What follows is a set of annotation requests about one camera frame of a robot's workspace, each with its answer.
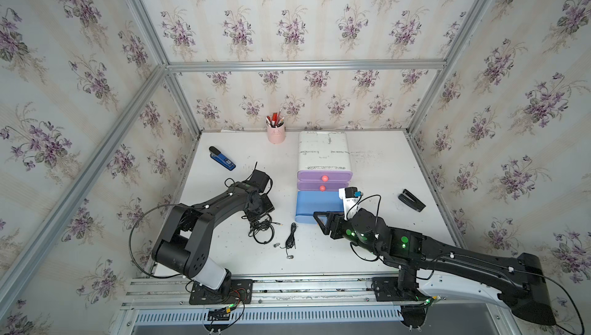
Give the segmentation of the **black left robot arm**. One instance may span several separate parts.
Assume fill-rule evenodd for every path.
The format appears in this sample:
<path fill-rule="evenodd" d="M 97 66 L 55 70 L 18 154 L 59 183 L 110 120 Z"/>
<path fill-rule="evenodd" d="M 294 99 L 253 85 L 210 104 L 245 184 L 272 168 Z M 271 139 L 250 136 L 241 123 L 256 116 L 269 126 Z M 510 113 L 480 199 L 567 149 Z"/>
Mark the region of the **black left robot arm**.
<path fill-rule="evenodd" d="M 128 248 L 131 262 L 144 275 L 167 280 L 184 276 L 220 296 L 230 292 L 231 272 L 209 257 L 213 233 L 221 223 L 236 213 L 249 224 L 248 236 L 257 244 L 270 244 L 275 238 L 275 210 L 269 193 L 272 178 L 257 168 L 243 181 L 234 181 L 227 190 L 201 204 L 163 204 L 143 213 L 131 227 Z M 173 270 L 169 276 L 149 273 L 135 259 L 132 239 L 136 228 L 152 212 L 169 209 L 167 218 L 150 253 L 152 261 Z"/>

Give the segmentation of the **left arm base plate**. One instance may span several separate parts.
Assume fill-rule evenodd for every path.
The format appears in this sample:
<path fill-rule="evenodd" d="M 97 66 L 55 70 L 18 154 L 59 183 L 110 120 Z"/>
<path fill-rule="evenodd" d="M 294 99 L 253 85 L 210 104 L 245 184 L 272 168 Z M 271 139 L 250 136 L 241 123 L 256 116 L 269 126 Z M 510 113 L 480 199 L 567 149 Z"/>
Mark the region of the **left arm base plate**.
<path fill-rule="evenodd" d="M 250 304 L 253 284 L 253 280 L 230 279 L 224 281 L 219 289 L 213 290 L 193 281 L 192 288 L 189 291 L 189 304 L 238 304 L 238 302 Z"/>

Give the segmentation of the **black wired earphones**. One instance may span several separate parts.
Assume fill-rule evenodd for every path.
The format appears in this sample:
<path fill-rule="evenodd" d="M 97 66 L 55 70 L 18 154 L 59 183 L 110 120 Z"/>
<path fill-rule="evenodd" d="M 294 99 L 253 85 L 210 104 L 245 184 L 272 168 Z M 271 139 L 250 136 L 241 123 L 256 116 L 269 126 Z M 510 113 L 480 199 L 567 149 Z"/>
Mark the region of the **black wired earphones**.
<path fill-rule="evenodd" d="M 248 237 L 254 239 L 260 245 L 270 244 L 275 238 L 275 226 L 279 225 L 280 223 L 275 222 L 270 215 L 256 217 L 254 220 L 249 221 Z M 269 236 L 261 240 L 258 238 L 261 233 L 269 233 Z"/>
<path fill-rule="evenodd" d="M 297 231 L 297 223 L 293 222 L 293 223 L 291 223 L 291 226 L 290 226 L 289 236 L 286 238 L 284 244 L 276 243 L 273 245 L 275 248 L 279 248 L 281 250 L 284 250 L 286 253 L 286 258 L 288 260 L 293 259 L 293 256 L 292 256 L 292 254 L 289 253 L 289 251 L 296 248 L 296 237 L 295 237 L 296 231 Z"/>

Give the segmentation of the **blue bottom drawer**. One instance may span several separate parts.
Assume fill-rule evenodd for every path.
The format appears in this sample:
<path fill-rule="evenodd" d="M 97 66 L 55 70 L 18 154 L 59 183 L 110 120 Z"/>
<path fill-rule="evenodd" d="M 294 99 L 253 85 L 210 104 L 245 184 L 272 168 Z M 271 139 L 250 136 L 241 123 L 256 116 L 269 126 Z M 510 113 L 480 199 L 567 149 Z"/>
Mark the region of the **blue bottom drawer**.
<path fill-rule="evenodd" d="M 315 212 L 343 213 L 343 201 L 336 191 L 299 191 L 296 199 L 295 222 L 315 224 Z"/>

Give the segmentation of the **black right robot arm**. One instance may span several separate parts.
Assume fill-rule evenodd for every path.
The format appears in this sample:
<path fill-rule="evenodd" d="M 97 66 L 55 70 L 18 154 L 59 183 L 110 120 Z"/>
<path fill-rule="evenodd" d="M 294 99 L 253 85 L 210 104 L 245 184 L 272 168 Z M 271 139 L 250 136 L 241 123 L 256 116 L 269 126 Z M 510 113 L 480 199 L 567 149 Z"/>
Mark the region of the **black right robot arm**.
<path fill-rule="evenodd" d="M 372 254 L 398 270 L 394 279 L 372 282 L 378 301 L 402 301 L 402 323 L 420 329 L 430 307 L 444 297 L 473 298 L 510 310 L 522 321 L 555 327 L 557 317 L 538 256 L 491 256 L 445 244 L 430 236 L 390 227 L 357 199 L 343 212 L 316 211 L 314 220 L 333 240 Z"/>

